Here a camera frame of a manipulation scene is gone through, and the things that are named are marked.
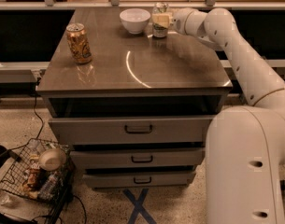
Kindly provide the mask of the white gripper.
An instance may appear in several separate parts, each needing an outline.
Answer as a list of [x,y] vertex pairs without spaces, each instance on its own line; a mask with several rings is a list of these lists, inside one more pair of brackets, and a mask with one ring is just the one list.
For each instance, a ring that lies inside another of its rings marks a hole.
[[[182,35],[194,35],[194,9],[181,8],[173,15],[174,30]],[[152,15],[152,22],[156,25],[168,28],[172,21],[170,13],[157,13]]]

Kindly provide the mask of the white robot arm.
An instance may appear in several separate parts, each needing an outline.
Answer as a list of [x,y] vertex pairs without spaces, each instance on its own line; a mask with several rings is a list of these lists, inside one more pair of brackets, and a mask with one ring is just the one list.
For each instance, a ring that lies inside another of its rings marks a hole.
[[152,20],[223,51],[247,101],[222,110],[207,130],[207,224],[285,224],[279,178],[285,164],[285,81],[224,8],[182,8],[155,13]]

